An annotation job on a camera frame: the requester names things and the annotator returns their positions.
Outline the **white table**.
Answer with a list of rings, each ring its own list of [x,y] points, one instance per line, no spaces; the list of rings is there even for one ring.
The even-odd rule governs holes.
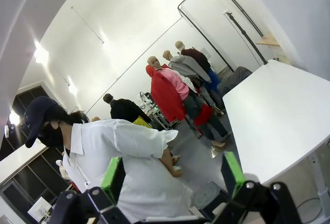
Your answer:
[[[270,60],[223,101],[244,173],[269,183],[330,139],[330,81]]]

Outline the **wooden wall shelf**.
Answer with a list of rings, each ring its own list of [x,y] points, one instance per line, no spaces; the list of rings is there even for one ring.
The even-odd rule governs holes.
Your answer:
[[[277,40],[273,37],[272,34],[264,35],[261,37],[260,41],[256,42],[259,45],[267,45],[267,46],[279,46]]]

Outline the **mannequin with maroon top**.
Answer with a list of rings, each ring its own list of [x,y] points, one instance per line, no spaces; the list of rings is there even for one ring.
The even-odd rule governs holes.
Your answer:
[[[202,69],[208,74],[211,79],[211,87],[216,88],[217,85],[221,82],[219,77],[215,74],[213,69],[211,68],[210,63],[208,62],[207,57],[201,53],[200,51],[190,48],[185,49],[185,45],[182,41],[176,41],[175,47],[180,51],[182,55],[192,57],[201,67]]]

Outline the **navy baseball cap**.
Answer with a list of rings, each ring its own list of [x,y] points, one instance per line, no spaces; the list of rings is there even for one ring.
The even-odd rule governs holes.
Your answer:
[[[44,117],[48,110],[59,104],[45,96],[40,96],[33,99],[26,108],[24,114],[24,124],[29,128],[30,133],[25,141],[25,146],[31,148],[37,139],[37,134],[44,123]]]

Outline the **white table leg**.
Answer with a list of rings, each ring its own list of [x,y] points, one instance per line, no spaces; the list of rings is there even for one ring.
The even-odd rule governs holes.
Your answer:
[[[308,159],[310,161],[312,171],[314,174],[315,183],[318,190],[318,195],[320,197],[320,202],[323,209],[328,209],[330,207],[330,192],[326,186],[324,176],[321,170],[321,166],[318,160],[316,152],[312,152]]]

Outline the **grey fabric heap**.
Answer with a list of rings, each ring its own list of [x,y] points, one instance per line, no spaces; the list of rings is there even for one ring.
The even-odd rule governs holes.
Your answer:
[[[249,77],[252,71],[245,67],[238,67],[233,74],[217,85],[220,95],[223,97],[243,80]]]

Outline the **black tripod stand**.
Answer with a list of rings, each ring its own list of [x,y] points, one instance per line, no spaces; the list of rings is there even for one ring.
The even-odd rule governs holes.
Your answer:
[[[228,16],[228,18],[235,24],[235,26],[240,30],[240,32],[244,35],[244,37],[246,38],[246,40],[250,43],[250,45],[252,46],[252,48],[255,50],[255,52],[258,54],[258,56],[260,57],[261,61],[263,62],[264,65],[266,65],[268,62],[266,61],[266,59],[264,58],[263,54],[260,52],[260,50],[257,48],[257,46],[255,45],[255,43],[252,41],[252,39],[249,37],[249,35],[246,33],[246,31],[241,27],[241,25],[236,21],[236,19],[234,18],[234,16],[232,15],[231,12],[226,11],[225,15]]]

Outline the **black face mask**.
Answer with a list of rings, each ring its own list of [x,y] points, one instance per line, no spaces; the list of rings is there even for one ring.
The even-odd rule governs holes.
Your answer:
[[[51,123],[44,126],[37,138],[47,147],[63,146],[63,135],[60,126],[55,129]]]

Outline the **person's left hand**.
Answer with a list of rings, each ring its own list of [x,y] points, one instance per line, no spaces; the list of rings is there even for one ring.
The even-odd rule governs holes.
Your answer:
[[[182,167],[181,170],[175,170],[175,167],[180,167],[180,166],[173,166],[172,168],[170,168],[170,174],[176,178],[181,177],[183,175]]]

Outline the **black equipment cart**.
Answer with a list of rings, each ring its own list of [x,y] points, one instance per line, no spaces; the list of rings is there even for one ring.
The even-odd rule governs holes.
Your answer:
[[[157,106],[151,108],[151,115],[155,122],[159,123],[165,130],[171,130],[179,124],[177,119],[174,121],[168,121]]]

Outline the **person in black and yellow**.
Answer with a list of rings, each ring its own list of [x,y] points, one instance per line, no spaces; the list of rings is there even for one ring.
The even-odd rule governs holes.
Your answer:
[[[111,107],[110,115],[112,119],[123,119],[134,123],[139,117],[141,117],[146,123],[151,123],[151,119],[131,100],[116,100],[109,93],[106,93],[103,96],[103,100]]]

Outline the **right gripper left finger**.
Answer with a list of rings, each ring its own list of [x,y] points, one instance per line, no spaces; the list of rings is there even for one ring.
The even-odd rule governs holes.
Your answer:
[[[117,207],[125,176],[122,159],[113,158],[100,187],[82,194],[61,192],[51,213],[51,224],[87,224],[92,218],[101,224],[130,224]]]

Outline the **person's left forearm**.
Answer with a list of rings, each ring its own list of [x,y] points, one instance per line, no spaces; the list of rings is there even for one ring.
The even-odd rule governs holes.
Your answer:
[[[169,149],[163,150],[162,157],[159,160],[166,167],[166,169],[169,171],[170,174],[174,174],[176,172],[176,170],[173,169],[173,161]]]

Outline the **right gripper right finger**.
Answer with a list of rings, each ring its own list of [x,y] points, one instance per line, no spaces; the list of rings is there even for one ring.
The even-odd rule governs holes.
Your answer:
[[[242,224],[250,212],[258,213],[265,224],[302,224],[285,183],[264,186],[246,179],[233,152],[223,153],[221,172],[229,200],[212,224]]]

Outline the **dark plastic stool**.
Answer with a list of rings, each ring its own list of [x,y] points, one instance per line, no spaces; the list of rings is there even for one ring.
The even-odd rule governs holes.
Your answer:
[[[214,181],[209,181],[194,193],[189,211],[193,215],[214,219],[220,206],[228,200],[227,191]]]

